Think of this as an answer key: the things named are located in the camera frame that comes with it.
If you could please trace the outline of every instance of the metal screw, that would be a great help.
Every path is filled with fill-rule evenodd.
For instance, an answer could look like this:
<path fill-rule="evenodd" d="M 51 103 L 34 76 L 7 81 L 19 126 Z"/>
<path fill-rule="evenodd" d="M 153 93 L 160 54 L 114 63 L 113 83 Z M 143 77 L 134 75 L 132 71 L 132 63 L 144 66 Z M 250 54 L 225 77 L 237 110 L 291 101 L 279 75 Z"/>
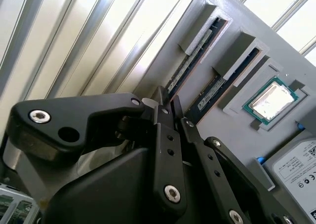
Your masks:
<path fill-rule="evenodd" d="M 230 210 L 229 211 L 229 216 L 231 217 L 231 219 L 234 222 L 234 224 L 243 224 L 243 220 L 242 220 L 242 218 L 241 218 L 241 216 L 239 215 L 238 212 L 236 212 L 234 210 Z"/>
<path fill-rule="evenodd" d="M 132 98 L 132 103 L 134 103 L 137 106 L 140 105 L 140 102 L 137 99 L 135 99 L 135 98 Z"/>
<path fill-rule="evenodd" d="M 164 188 L 164 194 L 173 203 L 180 202 L 180 192 L 174 186 L 166 186 Z"/>
<path fill-rule="evenodd" d="M 193 124 L 191 121 L 189 121 L 189 120 L 187 120 L 187 124 L 188 124 L 190 127 L 194 127 L 194 124 Z"/>
<path fill-rule="evenodd" d="M 221 146 L 221 143 L 219 141 L 217 141 L 216 139 L 213 139 L 213 144 L 215 144 L 218 147 Z"/>
<path fill-rule="evenodd" d="M 42 110 L 31 111 L 29 116 L 32 121 L 39 124 L 44 124 L 50 121 L 49 113 Z"/>
<path fill-rule="evenodd" d="M 289 217 L 283 216 L 283 218 L 284 218 L 286 224 L 293 224 L 293 222 L 291 221 L 291 219 Z"/>
<path fill-rule="evenodd" d="M 162 110 L 162 112 L 163 112 L 163 113 L 165 113 L 165 114 L 169 114 L 169 111 L 168 111 L 167 109 L 162 108 L 161 110 Z"/>
<path fill-rule="evenodd" d="M 26 211 L 29 211 L 29 210 L 31 210 L 31 208 L 32 208 L 32 206 L 26 206 L 26 207 L 25 207 L 25 210 L 26 210 Z"/>

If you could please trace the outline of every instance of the hole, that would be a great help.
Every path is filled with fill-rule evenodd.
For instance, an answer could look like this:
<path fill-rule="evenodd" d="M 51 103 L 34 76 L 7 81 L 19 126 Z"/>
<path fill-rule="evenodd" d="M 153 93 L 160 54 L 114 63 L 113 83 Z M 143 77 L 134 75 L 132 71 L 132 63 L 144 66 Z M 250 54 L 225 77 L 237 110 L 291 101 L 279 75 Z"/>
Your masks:
<path fill-rule="evenodd" d="M 58 136 L 68 143 L 73 143 L 79 140 L 79 132 L 71 127 L 63 127 L 58 130 Z"/>
<path fill-rule="evenodd" d="M 132 103 L 134 103 L 135 105 L 139 106 L 140 105 L 140 101 L 138 101 L 137 99 L 135 98 L 132 98 Z"/>
<path fill-rule="evenodd" d="M 214 173 L 216 174 L 216 176 L 220 177 L 221 176 L 221 173 L 219 173 L 218 171 L 214 171 Z"/>
<path fill-rule="evenodd" d="M 234 219 L 235 219 L 237 222 L 239 222 L 239 221 L 240 221 L 240 219 L 239 219 L 239 217 L 238 217 L 238 215 L 237 215 L 237 214 L 234 214 Z"/>
<path fill-rule="evenodd" d="M 35 117 L 38 118 L 38 119 L 44 119 L 45 115 L 43 113 L 36 113 Z"/>
<path fill-rule="evenodd" d="M 170 190 L 169 190 L 169 193 L 170 193 L 170 195 L 171 195 L 172 197 L 174 197 L 174 198 L 175 198 L 175 196 L 177 196 L 177 192 L 176 192 L 175 190 L 173 190 L 173 189 L 170 189 Z"/>
<path fill-rule="evenodd" d="M 276 224 L 282 224 L 281 218 L 279 218 L 276 214 L 272 213 L 272 219 Z"/>
<path fill-rule="evenodd" d="M 161 110 L 162 110 L 162 112 L 163 112 L 163 113 L 165 113 L 165 114 L 169 114 L 169 111 L 168 111 L 167 109 L 162 108 Z"/>
<path fill-rule="evenodd" d="M 173 137 L 171 135 L 168 135 L 167 138 L 170 140 L 170 141 L 173 141 Z"/>
<path fill-rule="evenodd" d="M 173 156 L 173 155 L 174 155 L 174 151 L 171 150 L 171 149 L 168 149 L 167 152 L 169 153 L 170 156 Z"/>

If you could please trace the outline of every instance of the sticker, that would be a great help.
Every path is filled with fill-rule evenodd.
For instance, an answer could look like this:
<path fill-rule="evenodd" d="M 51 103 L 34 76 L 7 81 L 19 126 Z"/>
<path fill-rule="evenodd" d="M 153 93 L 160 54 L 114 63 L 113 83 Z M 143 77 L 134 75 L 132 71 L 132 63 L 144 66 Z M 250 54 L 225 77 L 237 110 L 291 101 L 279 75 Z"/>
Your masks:
<path fill-rule="evenodd" d="M 316 140 L 300 143 L 277 161 L 273 170 L 316 224 Z"/>

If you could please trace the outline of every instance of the gray 3d-printed panel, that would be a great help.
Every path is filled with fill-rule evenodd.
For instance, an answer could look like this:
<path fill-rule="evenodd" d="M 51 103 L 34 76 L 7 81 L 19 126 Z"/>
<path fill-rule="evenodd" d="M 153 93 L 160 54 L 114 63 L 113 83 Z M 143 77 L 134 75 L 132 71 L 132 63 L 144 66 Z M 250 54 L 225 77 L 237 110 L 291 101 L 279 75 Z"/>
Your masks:
<path fill-rule="evenodd" d="M 140 97 L 149 97 L 158 85 L 166 86 L 179 67 L 186 54 L 179 43 L 186 36 L 207 0 L 193 0 L 181 21 L 164 44 L 146 75 L 134 91 Z M 316 91 L 316 69 L 282 39 L 269 26 L 238 0 L 208 0 L 227 13 L 233 20 L 207 57 L 196 66 L 195 70 L 177 92 L 184 112 L 197 96 L 215 77 L 214 68 L 225 57 L 234 57 L 227 52 L 241 32 L 259 39 L 269 48 L 267 53 L 272 63 L 255 67 L 246 78 L 233 85 L 218 104 L 199 122 L 198 129 L 203 138 L 220 138 L 229 149 L 248 165 L 253 157 L 267 156 L 281 148 L 298 131 L 299 121 L 314 107 Z M 243 101 L 250 99 L 273 76 L 277 76 L 289 86 L 299 99 L 286 108 L 278 119 L 269 125 L 263 125 L 252 115 L 242 110 Z M 242 92 L 234 97 L 231 92 Z"/>

